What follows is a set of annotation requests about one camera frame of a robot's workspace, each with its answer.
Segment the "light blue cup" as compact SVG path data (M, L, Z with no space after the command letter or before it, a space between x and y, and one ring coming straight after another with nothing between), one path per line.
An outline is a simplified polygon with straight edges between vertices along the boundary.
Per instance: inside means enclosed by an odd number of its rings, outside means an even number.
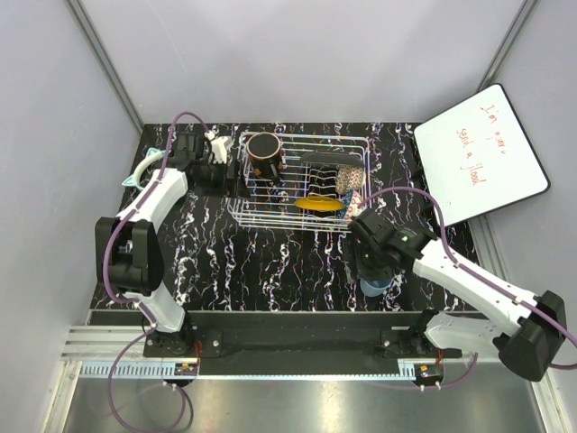
M391 279L378 281L360 279L360 288L366 297L375 298L382 295L389 288L391 283Z

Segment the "red interior mug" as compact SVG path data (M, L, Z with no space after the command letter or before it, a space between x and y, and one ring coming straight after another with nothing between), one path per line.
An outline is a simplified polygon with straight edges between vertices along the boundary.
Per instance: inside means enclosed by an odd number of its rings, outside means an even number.
M281 140L276 134L252 135L246 143L246 151L257 178L279 182L283 163Z

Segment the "yellow patterned plate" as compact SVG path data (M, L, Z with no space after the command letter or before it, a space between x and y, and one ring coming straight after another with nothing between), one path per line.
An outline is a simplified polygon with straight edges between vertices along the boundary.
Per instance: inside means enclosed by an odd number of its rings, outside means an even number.
M315 212L336 212L344 209L344 203L331 197L311 195L298 198L295 207Z

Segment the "white wire dish rack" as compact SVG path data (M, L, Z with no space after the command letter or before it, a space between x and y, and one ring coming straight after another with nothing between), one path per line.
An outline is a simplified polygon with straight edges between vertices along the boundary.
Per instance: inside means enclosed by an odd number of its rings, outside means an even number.
M321 231L345 233L350 217L343 210L315 212L294 206L298 198L321 195L343 202L336 193L335 181L339 166L305 164L300 157L306 152L347 152L360 157L364 163L365 183L357 189L362 199L371 191L371 161L369 141L362 137L339 135L281 134L282 163L279 185L257 178L246 151L248 139L255 132L239 136L236 153L242 167L248 198L231 198L227 208L239 226L262 229Z

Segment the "black floral square plate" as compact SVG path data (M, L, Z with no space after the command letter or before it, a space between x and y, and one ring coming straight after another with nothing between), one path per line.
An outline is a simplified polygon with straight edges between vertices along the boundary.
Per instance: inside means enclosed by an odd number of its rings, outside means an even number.
M347 152L306 152L300 157L300 160L311 166L364 166L360 157Z

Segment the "blue triangle patterned bowl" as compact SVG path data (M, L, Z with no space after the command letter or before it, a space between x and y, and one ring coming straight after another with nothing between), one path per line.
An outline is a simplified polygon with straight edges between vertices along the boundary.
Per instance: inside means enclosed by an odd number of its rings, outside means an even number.
M343 196L343 214L346 217L358 216L363 210L362 196L356 190L351 190Z

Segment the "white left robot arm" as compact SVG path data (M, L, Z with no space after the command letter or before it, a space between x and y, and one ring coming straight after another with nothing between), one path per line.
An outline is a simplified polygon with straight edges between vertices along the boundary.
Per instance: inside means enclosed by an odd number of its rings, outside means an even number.
M96 271L110 298L132 304L150 324L145 336L176 357L194 348L188 313L163 282L165 267L157 231L190 191L234 194L238 162L229 153L230 136L183 134L165 151L153 150L125 181L138 195L114 217L96 222Z

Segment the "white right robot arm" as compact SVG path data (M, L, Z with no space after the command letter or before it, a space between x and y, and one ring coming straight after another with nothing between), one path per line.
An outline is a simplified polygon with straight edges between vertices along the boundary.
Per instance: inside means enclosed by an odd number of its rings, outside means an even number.
M496 356L512 373L539 382L553 367L566 340L563 299L521 289L470 262L425 228L395 227L366 209L348 225L362 290L366 295L399 271L413 273L450 291L481 318L428 309L398 335L402 355L429 357L438 350Z

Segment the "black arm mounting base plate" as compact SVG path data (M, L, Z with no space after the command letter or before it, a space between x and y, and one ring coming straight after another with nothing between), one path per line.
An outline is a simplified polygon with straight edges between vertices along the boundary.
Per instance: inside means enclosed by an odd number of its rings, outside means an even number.
M399 374L398 332L418 312L193 312L196 347L187 352L148 338L147 357L199 355L201 375L316 376Z

